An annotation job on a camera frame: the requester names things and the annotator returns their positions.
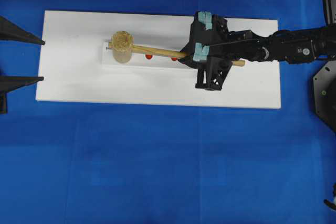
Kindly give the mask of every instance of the black mount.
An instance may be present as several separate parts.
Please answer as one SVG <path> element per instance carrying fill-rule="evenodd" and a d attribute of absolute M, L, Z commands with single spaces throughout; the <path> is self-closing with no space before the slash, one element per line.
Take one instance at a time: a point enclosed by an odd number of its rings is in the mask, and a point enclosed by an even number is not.
<path fill-rule="evenodd" d="M 336 184 L 333 186 L 334 191 L 332 192 L 334 198 L 336 198 Z M 324 200 L 326 206 L 328 206 L 331 210 L 336 211 L 336 205 L 333 202 L 328 201 L 327 199 Z"/>
<path fill-rule="evenodd" d="M 0 114 L 7 113 L 7 93 L 43 81 L 43 77 L 0 76 Z"/>
<path fill-rule="evenodd" d="M 26 32 L 9 20 L 0 16 L 0 40 L 14 40 L 38 45 L 45 42 Z M 0 114 L 7 113 L 7 93 L 15 89 L 43 81 L 43 77 L 8 77 L 0 76 Z"/>

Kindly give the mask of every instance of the blue background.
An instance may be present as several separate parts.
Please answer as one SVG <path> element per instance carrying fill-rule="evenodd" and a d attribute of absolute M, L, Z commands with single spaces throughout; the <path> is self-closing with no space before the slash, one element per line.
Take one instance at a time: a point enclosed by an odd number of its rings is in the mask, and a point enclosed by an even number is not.
<path fill-rule="evenodd" d="M 0 0 L 41 37 L 45 10 L 279 20 L 324 25 L 322 0 Z M 0 69 L 36 76 L 40 47 L 0 41 Z M 281 63 L 280 110 L 36 102 L 0 116 L 1 223 L 335 223 L 334 133 L 314 114 L 322 63 Z"/>

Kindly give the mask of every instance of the wooden mallet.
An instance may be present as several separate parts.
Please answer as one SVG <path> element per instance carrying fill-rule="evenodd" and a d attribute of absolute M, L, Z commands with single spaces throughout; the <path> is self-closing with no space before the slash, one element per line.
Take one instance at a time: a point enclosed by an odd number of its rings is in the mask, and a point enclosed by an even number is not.
<path fill-rule="evenodd" d="M 127 63 L 131 60 L 132 53 L 156 55 L 163 57 L 170 57 L 176 59 L 182 59 L 187 55 L 185 52 L 178 52 L 172 50 L 165 50 L 153 47 L 143 47 L 134 45 L 133 36 L 126 31 L 118 31 L 112 36 L 112 40 L 109 42 L 109 48 L 113 51 L 113 57 L 119 63 Z M 233 61 L 233 66 L 242 67 L 245 65 L 244 60 Z"/>

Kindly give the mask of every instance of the white foam board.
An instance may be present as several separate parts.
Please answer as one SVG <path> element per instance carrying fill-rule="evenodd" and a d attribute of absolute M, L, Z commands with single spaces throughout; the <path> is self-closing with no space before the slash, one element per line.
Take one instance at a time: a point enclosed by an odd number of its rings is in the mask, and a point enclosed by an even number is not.
<path fill-rule="evenodd" d="M 281 107 L 278 62 L 232 67 L 222 91 L 195 88 L 197 71 L 165 58 L 155 63 L 133 55 L 128 66 L 108 63 L 103 45 L 126 30 L 139 45 L 181 50 L 193 17 L 45 11 L 36 100 L 128 104 Z M 228 19 L 229 30 L 252 29 L 268 36 L 276 20 Z"/>

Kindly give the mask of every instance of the wooden dowel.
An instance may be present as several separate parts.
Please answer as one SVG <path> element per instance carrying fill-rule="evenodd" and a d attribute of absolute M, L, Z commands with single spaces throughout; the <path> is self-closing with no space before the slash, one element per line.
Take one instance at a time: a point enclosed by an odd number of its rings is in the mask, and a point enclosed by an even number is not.
<path fill-rule="evenodd" d="M 164 57 L 170 57 L 170 58 L 176 58 L 176 59 L 182 59 L 188 56 L 188 54 L 185 52 L 178 52 L 178 51 L 172 51 L 172 50 L 166 50 L 166 49 L 160 49 L 160 48 L 154 48 L 154 47 L 144 47 L 144 46 L 139 46 L 139 45 L 133 45 L 132 52 L 135 52 L 138 54 L 145 54 L 145 55 L 164 56 Z M 233 66 L 243 67 L 245 65 L 245 61 L 244 60 L 232 61 L 232 64 Z"/>

